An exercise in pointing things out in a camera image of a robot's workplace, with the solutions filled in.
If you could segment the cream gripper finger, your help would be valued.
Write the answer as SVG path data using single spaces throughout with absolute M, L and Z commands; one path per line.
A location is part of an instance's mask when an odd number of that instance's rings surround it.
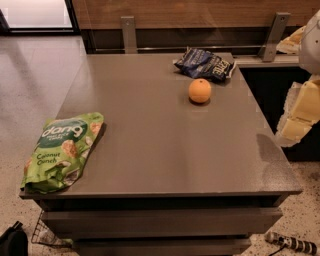
M 320 121 L 320 80 L 303 84 L 294 82 L 288 90 L 283 110 L 276 140 L 281 147 L 292 147 Z
M 304 30 L 305 30 L 305 26 L 300 27 L 295 32 L 293 32 L 290 36 L 281 40 L 277 44 L 276 50 L 285 54 L 297 54 Z

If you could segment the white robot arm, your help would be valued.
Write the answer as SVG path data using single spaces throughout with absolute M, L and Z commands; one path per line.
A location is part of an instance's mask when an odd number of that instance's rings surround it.
M 320 10 L 305 26 L 280 41 L 276 49 L 296 54 L 299 67 L 311 74 L 303 84 L 292 83 L 277 125 L 277 143 L 292 147 L 320 121 Z

